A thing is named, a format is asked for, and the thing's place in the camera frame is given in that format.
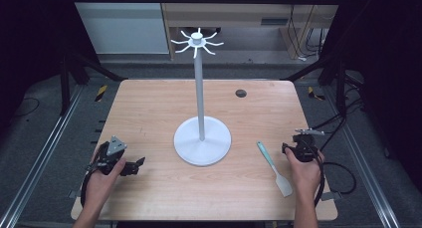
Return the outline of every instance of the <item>round white base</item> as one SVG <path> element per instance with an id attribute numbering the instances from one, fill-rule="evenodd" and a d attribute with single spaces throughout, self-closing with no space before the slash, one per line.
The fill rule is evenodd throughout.
<path id="1" fill-rule="evenodd" d="M 212 165 L 229 151 L 232 137 L 227 126 L 217 118 L 204 118 L 205 139 L 199 139 L 198 117 L 186 120 L 174 135 L 174 147 L 186 162 L 198 165 Z"/>

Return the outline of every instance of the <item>wooden table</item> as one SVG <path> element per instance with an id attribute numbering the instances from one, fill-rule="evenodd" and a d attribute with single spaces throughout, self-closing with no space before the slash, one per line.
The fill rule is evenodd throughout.
<path id="1" fill-rule="evenodd" d="M 237 90 L 247 95 L 238 98 Z M 257 140 L 279 172 L 291 170 L 282 143 L 295 128 L 308 128 L 297 92 L 283 81 L 204 81 L 205 115 L 223 121 L 232 144 L 218 163 L 193 166 L 173 145 L 177 128 L 197 116 L 195 81 L 127 80 L 121 83 L 99 144 L 116 135 L 128 148 L 124 157 L 145 156 L 138 175 L 120 177 L 101 220 L 293 220 L 294 194 L 284 198 Z M 72 210 L 81 212 L 77 199 Z M 319 220 L 335 219 L 332 200 L 316 208 Z"/>

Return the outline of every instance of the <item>white spatula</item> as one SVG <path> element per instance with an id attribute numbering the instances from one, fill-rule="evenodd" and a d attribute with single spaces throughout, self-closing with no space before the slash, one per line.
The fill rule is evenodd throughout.
<path id="1" fill-rule="evenodd" d="M 286 177 L 282 176 L 276 169 L 276 166 L 274 166 L 274 162 L 271 160 L 270 155 L 267 153 L 267 150 L 265 149 L 264 145 L 257 141 L 257 146 L 260 148 L 261 152 L 267 159 L 268 163 L 270 163 L 271 167 L 273 168 L 274 172 L 276 172 L 276 183 L 279 186 L 279 189 L 282 191 L 282 194 L 284 197 L 290 196 L 293 192 L 292 186 L 288 179 Z"/>

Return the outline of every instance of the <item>black hole on table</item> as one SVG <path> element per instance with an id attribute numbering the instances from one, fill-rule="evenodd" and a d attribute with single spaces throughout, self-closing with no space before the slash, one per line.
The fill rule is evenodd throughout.
<path id="1" fill-rule="evenodd" d="M 239 98 L 244 98 L 246 96 L 246 91 L 245 90 L 237 90 L 236 91 L 236 96 Z"/>

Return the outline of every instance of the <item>white stand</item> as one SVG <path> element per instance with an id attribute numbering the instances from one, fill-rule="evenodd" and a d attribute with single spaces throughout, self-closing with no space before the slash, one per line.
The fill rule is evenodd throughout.
<path id="1" fill-rule="evenodd" d="M 204 115 L 202 57 L 198 48 L 203 48 L 208 53 L 215 55 L 205 45 L 219 46 L 223 43 L 207 43 L 206 39 L 213 38 L 217 33 L 214 33 L 211 37 L 203 38 L 200 28 L 191 37 L 186 36 L 183 31 L 181 33 L 189 40 L 186 42 L 172 42 L 176 44 L 187 43 L 188 46 L 176 53 L 184 52 L 189 47 L 195 48 L 193 58 L 198 116 L 190 118 L 180 125 L 174 134 L 174 147 L 177 154 L 190 164 L 198 166 L 212 165 L 223 159 L 227 154 L 232 138 L 229 129 L 222 121 Z"/>

